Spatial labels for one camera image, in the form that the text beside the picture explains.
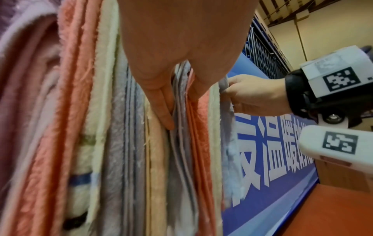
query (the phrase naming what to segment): blue sign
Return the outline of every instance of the blue sign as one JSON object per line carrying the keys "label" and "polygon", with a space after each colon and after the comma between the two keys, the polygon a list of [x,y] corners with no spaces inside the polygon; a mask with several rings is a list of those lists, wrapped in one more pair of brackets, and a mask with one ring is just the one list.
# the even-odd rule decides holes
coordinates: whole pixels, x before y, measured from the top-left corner
{"label": "blue sign", "polygon": [[[244,62],[240,58],[236,65],[250,71],[234,67],[230,75],[265,77],[245,56]],[[245,114],[236,114],[236,121],[244,199],[233,199],[232,207],[222,213],[223,232],[225,236],[272,235],[318,180],[313,159],[298,146],[302,128],[314,122],[294,115]]]}

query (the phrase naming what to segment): wooden floor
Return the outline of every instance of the wooden floor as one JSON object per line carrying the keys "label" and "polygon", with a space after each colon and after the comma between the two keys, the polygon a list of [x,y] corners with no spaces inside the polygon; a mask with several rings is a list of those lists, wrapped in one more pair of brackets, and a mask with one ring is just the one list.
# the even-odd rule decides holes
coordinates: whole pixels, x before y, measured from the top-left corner
{"label": "wooden floor", "polygon": [[[372,126],[373,118],[368,118],[363,119],[363,123],[353,129],[372,131]],[[369,192],[373,195],[373,175],[367,175],[363,172],[319,160],[315,160],[315,163],[321,184],[361,192]]]}

